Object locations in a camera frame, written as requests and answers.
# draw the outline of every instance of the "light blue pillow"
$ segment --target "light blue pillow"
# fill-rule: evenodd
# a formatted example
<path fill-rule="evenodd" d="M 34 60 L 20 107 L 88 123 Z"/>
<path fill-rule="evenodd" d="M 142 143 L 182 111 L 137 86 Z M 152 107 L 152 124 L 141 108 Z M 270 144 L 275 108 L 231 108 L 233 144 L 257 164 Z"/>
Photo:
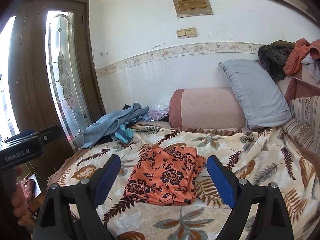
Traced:
<path fill-rule="evenodd" d="M 258 61 L 230 59 L 219 67 L 230 80 L 248 129 L 280 126 L 292 118 L 284 96 Z"/>

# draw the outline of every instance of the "blue cloth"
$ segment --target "blue cloth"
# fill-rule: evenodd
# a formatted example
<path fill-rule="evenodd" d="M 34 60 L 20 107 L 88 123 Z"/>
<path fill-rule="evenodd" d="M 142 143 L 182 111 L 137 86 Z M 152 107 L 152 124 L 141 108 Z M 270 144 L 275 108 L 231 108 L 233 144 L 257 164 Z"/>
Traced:
<path fill-rule="evenodd" d="M 131 141 L 133 137 L 134 130 L 130 128 L 125 128 L 129 123 L 133 122 L 139 122 L 141 120 L 141 116 L 138 116 L 137 118 L 134 118 L 132 120 L 129 120 L 125 122 L 124 124 L 120 125 L 119 129 L 115 132 L 115 136 L 122 140 L 124 143 L 128 143 Z"/>
<path fill-rule="evenodd" d="M 128 109 L 112 112 L 104 115 L 96 123 L 91 124 L 83 132 L 84 145 L 80 149 L 91 148 L 100 138 L 115 132 L 122 134 L 120 126 L 132 119 L 140 117 L 149 111 L 149 107 L 141 108 L 140 104 L 134 103 Z"/>

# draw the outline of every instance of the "orange clothing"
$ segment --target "orange clothing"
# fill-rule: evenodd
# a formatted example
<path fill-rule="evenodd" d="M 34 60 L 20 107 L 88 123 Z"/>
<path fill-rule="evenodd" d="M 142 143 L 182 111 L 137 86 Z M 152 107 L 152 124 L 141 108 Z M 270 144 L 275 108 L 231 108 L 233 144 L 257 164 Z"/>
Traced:
<path fill-rule="evenodd" d="M 154 205 L 190 205 L 204 163 L 195 148 L 148 148 L 133 168 L 123 195 Z"/>
<path fill-rule="evenodd" d="M 301 61 L 308 55 L 309 49 L 310 43 L 305 38 L 296 41 L 294 49 L 283 68 L 286 75 L 291 76 L 302 68 Z"/>
<path fill-rule="evenodd" d="M 297 73 L 302 68 L 301 61 L 309 52 L 311 57 L 320 58 L 320 40 L 316 40 L 311 44 L 305 38 L 296 41 L 294 49 L 283 68 L 286 75 L 291 76 Z"/>
<path fill-rule="evenodd" d="M 316 40 L 311 43 L 309 53 L 314 59 L 320 58 L 320 40 Z"/>

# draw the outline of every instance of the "orange floral cloth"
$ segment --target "orange floral cloth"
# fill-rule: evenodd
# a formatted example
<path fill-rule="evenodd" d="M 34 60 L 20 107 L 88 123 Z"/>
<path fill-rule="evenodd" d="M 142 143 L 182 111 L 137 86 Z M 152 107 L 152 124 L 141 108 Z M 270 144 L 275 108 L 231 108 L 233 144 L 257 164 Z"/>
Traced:
<path fill-rule="evenodd" d="M 133 168 L 124 196 L 154 205 L 191 205 L 206 159 L 191 147 L 147 148 Z"/>

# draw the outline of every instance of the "metal screw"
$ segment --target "metal screw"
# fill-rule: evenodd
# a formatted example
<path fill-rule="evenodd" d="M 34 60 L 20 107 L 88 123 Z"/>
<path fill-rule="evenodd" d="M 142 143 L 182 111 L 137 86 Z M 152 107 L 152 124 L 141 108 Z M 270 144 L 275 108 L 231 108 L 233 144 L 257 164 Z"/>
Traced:
<path fill-rule="evenodd" d="M 59 186 L 58 183 L 52 183 L 51 186 L 50 186 L 50 188 L 51 188 L 51 189 L 56 189 L 58 186 Z"/>
<path fill-rule="evenodd" d="M 270 186 L 271 186 L 272 188 L 277 188 L 277 187 L 278 187 L 278 184 L 276 184 L 275 182 L 271 182 L 271 183 L 270 183 Z"/>
<path fill-rule="evenodd" d="M 247 184 L 247 180 L 246 179 L 239 179 L 239 183 L 242 184 L 242 185 L 245 185 Z"/>
<path fill-rule="evenodd" d="M 88 184 L 89 181 L 89 179 L 81 179 L 81 184 Z"/>

